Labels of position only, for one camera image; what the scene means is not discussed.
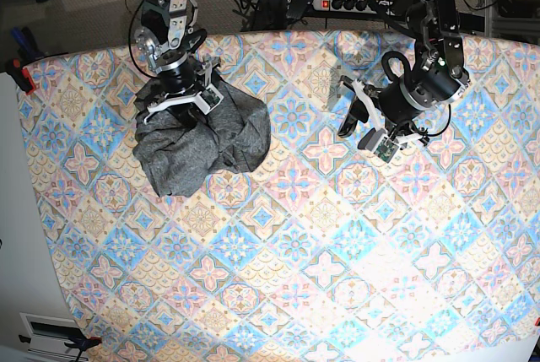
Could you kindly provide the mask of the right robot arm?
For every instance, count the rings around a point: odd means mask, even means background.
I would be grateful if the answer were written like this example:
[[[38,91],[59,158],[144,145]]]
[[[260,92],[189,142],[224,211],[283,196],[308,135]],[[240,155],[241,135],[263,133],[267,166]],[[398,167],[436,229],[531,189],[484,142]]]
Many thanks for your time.
[[[144,123],[161,113],[170,113],[182,126],[193,128],[223,100],[218,84],[220,59],[197,50],[207,38],[196,27],[196,0],[143,0],[138,8],[140,25],[130,40],[144,55],[148,76],[157,80],[145,99]]]

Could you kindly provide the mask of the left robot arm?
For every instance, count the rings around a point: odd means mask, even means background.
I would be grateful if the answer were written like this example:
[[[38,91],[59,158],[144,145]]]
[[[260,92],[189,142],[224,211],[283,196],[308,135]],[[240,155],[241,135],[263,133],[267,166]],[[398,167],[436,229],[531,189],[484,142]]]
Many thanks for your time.
[[[437,132],[418,127],[415,118],[439,106],[450,108],[470,84],[465,69],[460,17],[455,0],[367,0],[383,21],[413,39],[414,59],[387,51],[381,67],[384,88],[362,79],[340,78],[353,92],[337,135],[350,137],[359,123],[370,124],[358,148],[390,162],[412,145],[427,146]]]

